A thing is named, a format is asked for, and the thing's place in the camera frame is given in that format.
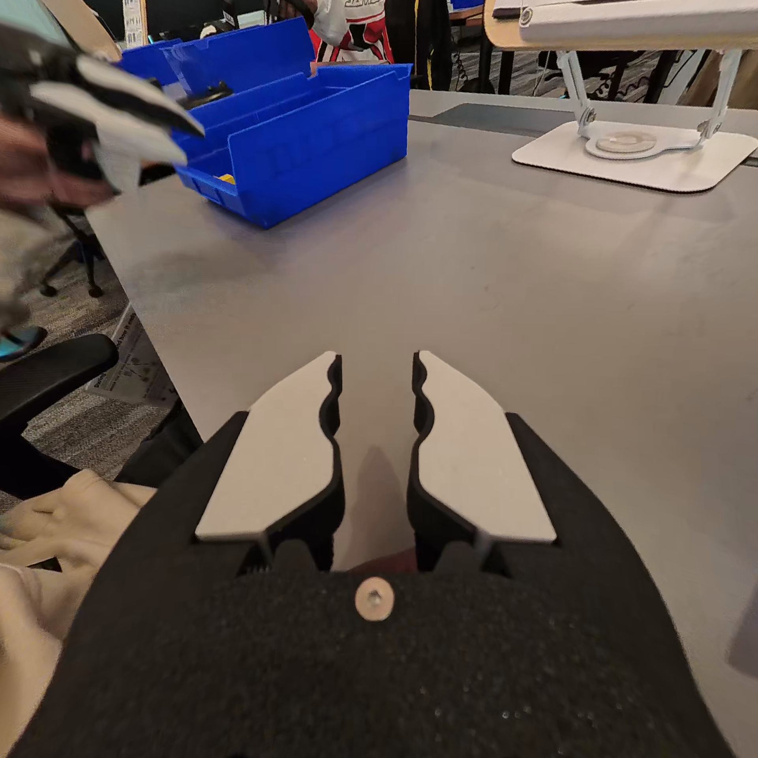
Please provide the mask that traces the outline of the wooden board stand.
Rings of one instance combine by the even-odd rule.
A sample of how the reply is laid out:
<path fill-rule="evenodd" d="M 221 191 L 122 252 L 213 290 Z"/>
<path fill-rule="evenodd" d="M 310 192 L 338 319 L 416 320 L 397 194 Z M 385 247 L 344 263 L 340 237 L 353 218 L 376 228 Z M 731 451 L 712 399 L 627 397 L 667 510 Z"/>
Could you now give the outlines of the wooden board stand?
<path fill-rule="evenodd" d="M 113 64 L 121 61 L 118 42 L 99 14 L 84 1 L 42 1 L 42 4 L 83 52 Z"/>

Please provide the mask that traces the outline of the black laptop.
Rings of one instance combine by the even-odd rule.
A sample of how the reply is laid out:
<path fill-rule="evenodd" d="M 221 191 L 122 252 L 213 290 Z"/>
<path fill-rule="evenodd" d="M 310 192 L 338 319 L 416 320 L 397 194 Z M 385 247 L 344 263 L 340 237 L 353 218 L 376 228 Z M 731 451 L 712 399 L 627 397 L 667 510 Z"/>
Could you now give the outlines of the black laptop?
<path fill-rule="evenodd" d="M 202 93 L 186 94 L 184 97 L 176 100 L 176 103 L 186 111 L 191 111 L 208 103 L 225 99 L 233 94 L 233 90 L 224 81 L 220 81 L 217 85 L 208 87 Z"/>

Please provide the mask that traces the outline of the person's black pants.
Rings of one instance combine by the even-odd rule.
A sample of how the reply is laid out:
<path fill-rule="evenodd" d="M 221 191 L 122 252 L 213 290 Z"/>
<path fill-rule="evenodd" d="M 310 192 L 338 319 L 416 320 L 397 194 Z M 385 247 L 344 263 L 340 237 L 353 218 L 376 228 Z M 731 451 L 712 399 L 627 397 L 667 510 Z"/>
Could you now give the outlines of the person's black pants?
<path fill-rule="evenodd" d="M 125 462 L 115 481 L 158 489 L 202 445 L 193 420 L 177 401 Z"/>

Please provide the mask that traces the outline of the large black screen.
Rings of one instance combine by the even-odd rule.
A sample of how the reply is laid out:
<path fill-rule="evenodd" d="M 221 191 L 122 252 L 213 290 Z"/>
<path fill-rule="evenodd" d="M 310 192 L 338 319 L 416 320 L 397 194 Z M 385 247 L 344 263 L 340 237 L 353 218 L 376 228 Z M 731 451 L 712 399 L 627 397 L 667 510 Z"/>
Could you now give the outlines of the large black screen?
<path fill-rule="evenodd" d="M 243 30 L 277 20 L 276 1 L 147 1 L 150 44 L 163 40 L 199 39 L 203 33 Z M 121 1 L 86 1 L 124 49 Z"/>

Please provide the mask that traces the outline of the black stand with round base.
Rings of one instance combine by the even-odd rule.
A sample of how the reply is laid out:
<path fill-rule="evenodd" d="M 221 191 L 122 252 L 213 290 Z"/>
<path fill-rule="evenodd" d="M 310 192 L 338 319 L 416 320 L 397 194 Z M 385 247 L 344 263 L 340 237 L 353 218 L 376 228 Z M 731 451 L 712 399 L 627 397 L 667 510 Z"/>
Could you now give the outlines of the black stand with round base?
<path fill-rule="evenodd" d="M 43 327 L 28 326 L 1 330 L 1 363 L 14 362 L 37 349 L 48 336 Z"/>

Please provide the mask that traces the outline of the newspaper sheet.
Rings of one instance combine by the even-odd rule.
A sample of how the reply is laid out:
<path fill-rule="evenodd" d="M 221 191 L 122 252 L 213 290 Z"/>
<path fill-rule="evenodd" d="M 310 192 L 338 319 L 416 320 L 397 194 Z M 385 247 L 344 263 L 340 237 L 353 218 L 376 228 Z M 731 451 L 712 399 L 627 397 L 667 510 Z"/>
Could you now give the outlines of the newspaper sheet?
<path fill-rule="evenodd" d="M 118 351 L 116 364 L 90 380 L 84 390 L 107 400 L 171 409 L 177 392 L 131 304 L 120 317 L 111 341 Z"/>

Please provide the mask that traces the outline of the person's left hand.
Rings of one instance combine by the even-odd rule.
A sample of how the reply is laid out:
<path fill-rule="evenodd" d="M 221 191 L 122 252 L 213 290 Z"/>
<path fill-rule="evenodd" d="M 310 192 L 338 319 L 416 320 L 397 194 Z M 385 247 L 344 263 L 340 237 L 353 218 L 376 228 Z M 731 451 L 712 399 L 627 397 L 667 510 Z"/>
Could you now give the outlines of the person's left hand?
<path fill-rule="evenodd" d="M 42 131 L 1 117 L 2 204 L 89 208 L 112 197 L 105 182 L 67 174 L 53 166 Z"/>

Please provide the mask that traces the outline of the white and wooden book stand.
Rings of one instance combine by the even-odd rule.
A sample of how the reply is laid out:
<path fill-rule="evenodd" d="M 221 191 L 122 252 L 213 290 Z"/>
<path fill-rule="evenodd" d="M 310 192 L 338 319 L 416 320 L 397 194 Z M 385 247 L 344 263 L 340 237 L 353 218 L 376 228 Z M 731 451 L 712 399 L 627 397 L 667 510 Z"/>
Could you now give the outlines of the white and wooden book stand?
<path fill-rule="evenodd" d="M 756 1 L 485 2 L 483 23 L 503 51 L 555 52 L 574 115 L 515 150 L 518 165 L 689 194 L 711 190 L 756 150 L 756 138 L 722 131 L 742 55 L 756 49 Z M 675 43 L 722 53 L 704 121 L 674 128 L 597 115 L 578 52 Z"/>

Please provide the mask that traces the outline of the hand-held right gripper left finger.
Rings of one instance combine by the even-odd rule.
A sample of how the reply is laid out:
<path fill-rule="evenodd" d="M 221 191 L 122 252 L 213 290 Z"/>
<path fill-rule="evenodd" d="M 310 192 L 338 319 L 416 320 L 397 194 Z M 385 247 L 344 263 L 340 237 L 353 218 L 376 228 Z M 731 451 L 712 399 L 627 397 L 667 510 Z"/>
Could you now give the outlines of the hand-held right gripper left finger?
<path fill-rule="evenodd" d="M 325 352 L 250 406 L 195 528 L 198 541 L 331 537 L 345 512 L 341 392 L 342 356 Z"/>

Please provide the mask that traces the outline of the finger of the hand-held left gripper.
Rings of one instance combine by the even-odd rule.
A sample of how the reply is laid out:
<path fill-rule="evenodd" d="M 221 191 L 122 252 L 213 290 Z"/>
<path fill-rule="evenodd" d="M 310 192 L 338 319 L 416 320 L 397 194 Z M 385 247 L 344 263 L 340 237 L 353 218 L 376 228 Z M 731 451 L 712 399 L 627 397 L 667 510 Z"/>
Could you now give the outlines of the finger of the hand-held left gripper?
<path fill-rule="evenodd" d="M 65 127 L 88 137 L 95 163 L 116 193 L 129 193 L 139 186 L 144 163 L 185 166 L 185 152 L 176 145 L 170 130 L 114 109 L 71 84 L 41 82 L 30 88 L 31 104 L 49 117 L 58 117 Z"/>
<path fill-rule="evenodd" d="M 163 128 L 203 137 L 205 128 L 162 88 L 93 58 L 77 56 L 80 84 L 101 102 Z"/>

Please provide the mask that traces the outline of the blue plastic bin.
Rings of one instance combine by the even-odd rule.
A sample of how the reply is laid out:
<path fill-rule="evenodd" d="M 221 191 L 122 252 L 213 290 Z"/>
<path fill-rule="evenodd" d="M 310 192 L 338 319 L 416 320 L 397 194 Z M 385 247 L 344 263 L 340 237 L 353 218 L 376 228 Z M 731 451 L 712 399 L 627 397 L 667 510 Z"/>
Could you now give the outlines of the blue plastic bin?
<path fill-rule="evenodd" d="M 156 79 L 162 86 L 176 84 L 178 78 L 167 60 L 165 51 L 182 43 L 181 39 L 171 39 L 124 50 L 117 66 L 136 77 L 145 80 Z"/>
<path fill-rule="evenodd" d="M 330 65 L 193 109 L 205 136 L 175 136 L 187 158 L 176 173 L 272 228 L 406 157 L 411 73 L 409 64 Z"/>
<path fill-rule="evenodd" d="M 241 92 L 298 73 L 309 76 L 315 61 L 301 17 L 179 43 L 163 54 L 185 93 L 193 96 L 220 83 Z"/>

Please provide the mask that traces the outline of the black garment with yellow trim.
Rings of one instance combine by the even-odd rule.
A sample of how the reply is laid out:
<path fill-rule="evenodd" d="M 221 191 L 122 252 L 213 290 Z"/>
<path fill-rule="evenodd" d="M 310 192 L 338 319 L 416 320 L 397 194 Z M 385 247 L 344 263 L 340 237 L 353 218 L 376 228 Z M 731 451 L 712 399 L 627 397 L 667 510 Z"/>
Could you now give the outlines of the black garment with yellow trim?
<path fill-rule="evenodd" d="M 446 1 L 386 1 L 388 39 L 396 64 L 412 66 L 411 87 L 449 91 L 452 27 Z"/>

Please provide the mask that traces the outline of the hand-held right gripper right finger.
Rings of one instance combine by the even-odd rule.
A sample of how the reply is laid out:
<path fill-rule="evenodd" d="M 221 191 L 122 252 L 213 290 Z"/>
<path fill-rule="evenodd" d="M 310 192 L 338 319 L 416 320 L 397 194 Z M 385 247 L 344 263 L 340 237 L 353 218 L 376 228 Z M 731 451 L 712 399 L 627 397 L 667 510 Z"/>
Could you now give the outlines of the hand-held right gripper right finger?
<path fill-rule="evenodd" d="M 417 537 L 433 548 L 553 544 L 555 527 L 501 405 L 428 350 L 413 355 L 412 392 L 407 513 Z"/>

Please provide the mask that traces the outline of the white printed paper strip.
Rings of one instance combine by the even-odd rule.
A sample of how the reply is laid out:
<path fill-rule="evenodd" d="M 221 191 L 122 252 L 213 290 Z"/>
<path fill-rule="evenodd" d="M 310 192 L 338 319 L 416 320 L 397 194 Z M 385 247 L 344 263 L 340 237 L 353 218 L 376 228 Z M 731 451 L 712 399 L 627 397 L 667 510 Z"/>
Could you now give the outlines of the white printed paper strip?
<path fill-rule="evenodd" d="M 147 1 L 123 0 L 121 7 L 124 22 L 124 49 L 137 49 L 149 44 Z"/>

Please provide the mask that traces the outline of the black mesh office chair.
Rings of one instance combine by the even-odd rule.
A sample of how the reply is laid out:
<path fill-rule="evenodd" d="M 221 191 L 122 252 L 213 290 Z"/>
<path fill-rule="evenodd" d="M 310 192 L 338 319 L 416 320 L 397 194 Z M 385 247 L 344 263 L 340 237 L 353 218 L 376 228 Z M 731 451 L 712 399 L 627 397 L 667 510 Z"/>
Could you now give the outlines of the black mesh office chair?
<path fill-rule="evenodd" d="M 79 473 L 35 448 L 23 433 L 54 403 L 117 365 L 104 334 L 80 336 L 27 355 L 1 377 L 1 491 L 26 500 L 61 488 Z"/>

